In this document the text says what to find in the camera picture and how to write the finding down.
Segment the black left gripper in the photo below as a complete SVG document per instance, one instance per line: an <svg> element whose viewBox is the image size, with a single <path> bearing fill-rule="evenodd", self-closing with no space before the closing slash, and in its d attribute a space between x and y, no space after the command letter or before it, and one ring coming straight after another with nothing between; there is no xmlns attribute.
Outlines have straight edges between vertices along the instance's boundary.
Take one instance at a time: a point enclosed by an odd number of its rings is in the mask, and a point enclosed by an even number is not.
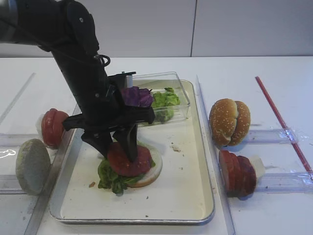
<svg viewBox="0 0 313 235"><path fill-rule="evenodd" d="M107 76L104 71L91 73L81 71L62 72L81 113L63 121L66 130L81 128L82 141L94 147L107 158L113 138L124 150L128 160L137 159L137 124L151 124L155 119L152 107L126 105L122 90L127 76L135 72L124 72Z"/></svg>

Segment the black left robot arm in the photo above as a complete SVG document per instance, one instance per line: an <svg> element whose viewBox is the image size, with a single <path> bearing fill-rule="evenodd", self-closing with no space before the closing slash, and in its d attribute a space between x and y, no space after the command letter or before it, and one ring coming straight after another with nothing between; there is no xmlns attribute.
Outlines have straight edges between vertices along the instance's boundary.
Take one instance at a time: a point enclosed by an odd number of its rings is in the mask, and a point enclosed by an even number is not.
<svg viewBox="0 0 313 235"><path fill-rule="evenodd" d="M137 158L137 125L152 123L152 108L128 106L125 73L108 76L110 58L101 55L91 13L75 0L3 0L0 41L34 45L51 52L80 110L63 122L81 128L82 140L106 155L117 140L128 159Z"/></svg>

